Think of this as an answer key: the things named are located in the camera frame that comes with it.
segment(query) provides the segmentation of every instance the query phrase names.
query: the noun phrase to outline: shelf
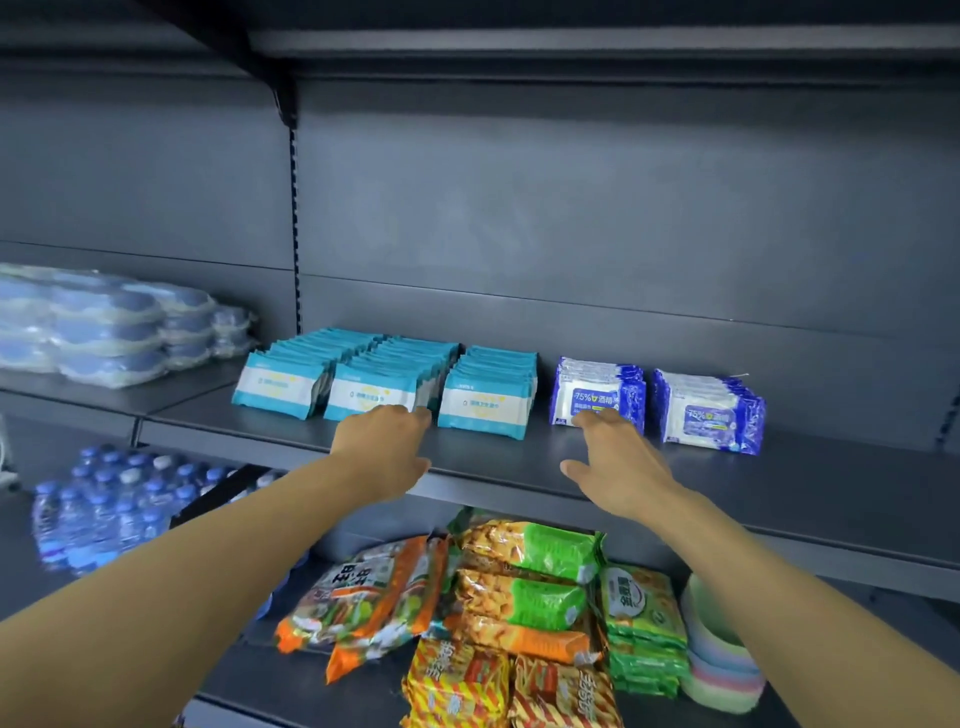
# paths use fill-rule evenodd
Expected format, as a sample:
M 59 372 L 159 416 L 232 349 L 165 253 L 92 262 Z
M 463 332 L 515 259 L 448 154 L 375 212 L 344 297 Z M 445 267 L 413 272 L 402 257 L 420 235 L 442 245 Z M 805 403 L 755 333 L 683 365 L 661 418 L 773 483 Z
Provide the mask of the shelf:
M 336 424 L 230 404 L 231 386 L 148 415 L 145 445 L 293 469 L 329 449 Z M 823 576 L 960 601 L 960 458 L 786 432 L 767 433 L 759 457 L 660 446 L 687 487 L 794 563 Z M 547 424 L 535 407 L 522 442 L 431 428 L 433 462 L 413 495 L 616 534 L 646 532 L 586 501 L 559 470 L 584 460 L 583 437 Z
M 235 382 L 243 360 L 207 364 L 126 389 L 0 370 L 0 413 L 131 440 L 139 418 Z

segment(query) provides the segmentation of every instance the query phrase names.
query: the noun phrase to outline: right hand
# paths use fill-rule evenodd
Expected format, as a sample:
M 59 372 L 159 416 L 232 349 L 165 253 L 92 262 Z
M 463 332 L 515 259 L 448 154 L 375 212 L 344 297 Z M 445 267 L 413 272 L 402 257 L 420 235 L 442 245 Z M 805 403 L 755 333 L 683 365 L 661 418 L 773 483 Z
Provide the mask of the right hand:
M 656 528 L 684 490 L 660 453 L 615 410 L 584 410 L 572 422 L 584 431 L 590 464 L 565 460 L 561 472 L 605 511 Z

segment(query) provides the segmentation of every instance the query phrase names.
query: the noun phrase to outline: teal wet wipes pack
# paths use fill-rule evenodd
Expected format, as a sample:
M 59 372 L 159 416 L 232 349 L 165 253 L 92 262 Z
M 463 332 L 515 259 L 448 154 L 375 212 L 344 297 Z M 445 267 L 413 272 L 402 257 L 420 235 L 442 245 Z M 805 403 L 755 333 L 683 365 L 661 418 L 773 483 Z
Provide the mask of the teal wet wipes pack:
M 522 440 L 537 394 L 537 355 L 470 347 L 444 383 L 439 427 Z

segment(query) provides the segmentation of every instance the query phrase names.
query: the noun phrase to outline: green snack bag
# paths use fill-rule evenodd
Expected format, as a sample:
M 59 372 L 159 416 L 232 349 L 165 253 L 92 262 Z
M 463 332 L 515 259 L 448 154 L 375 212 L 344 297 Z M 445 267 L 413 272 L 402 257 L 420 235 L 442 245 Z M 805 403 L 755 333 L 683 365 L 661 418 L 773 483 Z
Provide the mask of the green snack bag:
M 467 612 L 534 629 L 562 631 L 587 608 L 576 584 L 550 584 L 468 569 L 458 571 L 457 598 Z
M 670 580 L 657 571 L 609 564 L 600 575 L 604 622 L 611 640 L 647 640 L 686 651 L 686 629 Z
M 472 508 L 449 526 L 464 551 L 522 569 L 588 584 L 600 570 L 599 534 L 512 521 Z

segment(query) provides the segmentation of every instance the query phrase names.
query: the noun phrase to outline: snack bag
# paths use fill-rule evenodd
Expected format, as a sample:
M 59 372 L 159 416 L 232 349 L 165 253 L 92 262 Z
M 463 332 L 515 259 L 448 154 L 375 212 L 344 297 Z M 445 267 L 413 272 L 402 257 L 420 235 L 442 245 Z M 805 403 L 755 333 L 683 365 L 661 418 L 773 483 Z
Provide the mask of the snack bag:
M 277 648 L 293 652 L 346 636 L 372 637 L 393 611 L 425 545 L 426 536 L 417 536 L 376 546 L 328 570 L 276 626 Z
M 607 632 L 686 651 L 686 629 L 665 574 L 609 564 L 600 577 Z
M 589 583 L 600 569 L 597 534 L 511 521 L 466 508 L 449 527 L 460 548 L 540 573 Z
M 514 728 L 623 728 L 610 677 L 593 667 L 516 658 Z
M 465 612 L 454 634 L 458 640 L 512 655 L 531 655 L 565 665 L 592 665 L 603 653 L 590 643 L 588 614 L 568 632 L 547 632 Z
M 421 639 L 401 687 L 411 725 L 488 728 L 507 715 L 510 660 L 472 644 Z
M 535 629 L 568 629 L 587 607 L 583 587 L 545 584 L 469 569 L 457 572 L 457 598 L 465 612 Z
M 338 641 L 326 664 L 326 683 L 339 680 L 368 660 L 377 660 L 392 649 L 407 644 L 430 626 L 446 567 L 446 538 L 432 538 L 396 601 L 387 622 L 369 639 Z

